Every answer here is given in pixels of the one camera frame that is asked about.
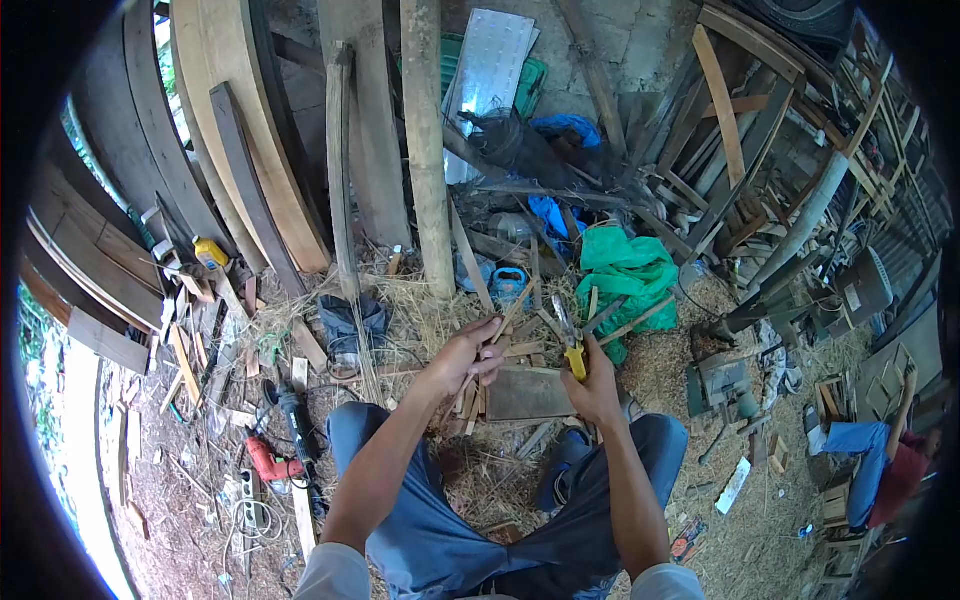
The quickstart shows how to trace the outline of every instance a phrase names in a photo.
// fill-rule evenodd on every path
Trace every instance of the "person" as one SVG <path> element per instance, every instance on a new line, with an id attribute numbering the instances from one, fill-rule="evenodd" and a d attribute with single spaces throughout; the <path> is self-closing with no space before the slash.
<path id="1" fill-rule="evenodd" d="M 334 410 L 327 437 L 340 482 L 324 532 L 296 598 L 366 599 L 366 554 L 392 598 L 605 598 L 622 569 L 633 598 L 703 598 L 696 574 L 670 561 L 663 509 L 686 451 L 682 425 L 665 415 L 630 424 L 613 364 L 587 336 L 589 375 L 563 382 L 570 401 L 596 424 L 604 444 L 567 431 L 551 456 L 539 501 L 563 507 L 523 540 L 503 546 L 467 525 L 447 504 L 422 438 L 431 416 L 464 378 L 492 383 L 503 363 L 490 340 L 501 317 L 464 327 L 411 385 L 392 414 L 361 402 Z M 579 451 L 571 448 L 578 444 Z"/>
<path id="2" fill-rule="evenodd" d="M 891 427 L 885 422 L 833 423 L 829 434 L 822 425 L 813 426 L 816 413 L 805 409 L 809 453 L 847 452 L 862 454 L 860 470 L 853 478 L 847 498 L 847 521 L 852 532 L 861 533 L 888 523 L 917 489 L 940 452 L 942 431 L 933 427 L 918 436 L 906 427 L 913 407 L 917 370 L 911 363 L 904 371 L 906 379 L 897 419 Z"/>

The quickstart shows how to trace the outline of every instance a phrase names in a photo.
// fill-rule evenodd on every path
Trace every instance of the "yellow-handled pliers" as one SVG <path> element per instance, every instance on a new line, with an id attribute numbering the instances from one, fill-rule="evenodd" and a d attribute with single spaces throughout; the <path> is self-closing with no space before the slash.
<path id="1" fill-rule="evenodd" d="M 560 321 L 560 329 L 564 334 L 564 344 L 566 351 L 564 356 L 570 362 L 570 370 L 577 381 L 587 379 L 587 364 L 584 362 L 584 334 L 580 329 L 573 326 L 570 315 L 564 308 L 564 300 L 558 295 L 553 295 L 553 309 L 557 313 L 557 320 Z"/>

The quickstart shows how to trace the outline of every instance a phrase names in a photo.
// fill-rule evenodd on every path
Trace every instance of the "red shirt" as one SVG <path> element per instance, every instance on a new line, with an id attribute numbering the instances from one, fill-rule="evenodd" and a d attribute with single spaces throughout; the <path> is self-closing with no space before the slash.
<path id="1" fill-rule="evenodd" d="M 869 529 L 893 520 L 900 507 L 924 479 L 930 468 L 930 459 L 923 454 L 925 440 L 926 438 L 914 435 L 907 429 L 903 430 L 897 446 L 897 456 L 887 465 L 880 477 L 874 509 L 867 521 Z"/>

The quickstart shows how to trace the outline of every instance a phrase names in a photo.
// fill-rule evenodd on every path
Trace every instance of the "green container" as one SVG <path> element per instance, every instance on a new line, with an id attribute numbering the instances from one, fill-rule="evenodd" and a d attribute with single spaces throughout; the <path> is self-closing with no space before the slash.
<path id="1" fill-rule="evenodd" d="M 441 34 L 440 36 L 440 98 L 457 76 L 457 63 L 460 61 L 460 51 L 464 46 L 464 37 L 460 34 Z M 397 65 L 403 70 L 402 60 Z M 516 87 L 514 107 L 524 119 L 529 119 L 537 110 L 543 82 L 546 81 L 549 69 L 546 64 L 537 59 L 527 59 L 520 71 L 520 83 Z"/>

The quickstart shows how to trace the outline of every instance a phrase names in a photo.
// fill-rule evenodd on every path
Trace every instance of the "leg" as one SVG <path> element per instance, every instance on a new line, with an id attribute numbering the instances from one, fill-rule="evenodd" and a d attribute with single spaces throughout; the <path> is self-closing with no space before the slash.
<path id="1" fill-rule="evenodd" d="M 825 452 L 864 453 L 847 499 L 847 521 L 851 527 L 859 527 L 870 518 L 880 477 L 888 462 L 886 446 L 889 437 L 890 425 L 881 422 L 834 423 L 830 426 Z"/>
<path id="2" fill-rule="evenodd" d="M 330 413 L 326 431 L 339 476 L 389 416 L 363 402 L 348 402 Z M 446 597 L 476 588 L 507 562 L 503 546 L 470 529 L 447 504 L 440 471 L 423 441 L 393 511 L 367 540 L 367 555 L 394 598 Z"/>
<path id="3" fill-rule="evenodd" d="M 646 415 L 630 426 L 660 507 L 665 508 L 686 452 L 687 434 L 666 415 Z M 528 538 L 510 546 L 512 565 L 543 566 L 496 577 L 497 593 L 527 598 L 605 598 L 623 568 L 613 543 L 610 472 L 603 446 L 564 474 L 570 481 L 566 506 Z"/>

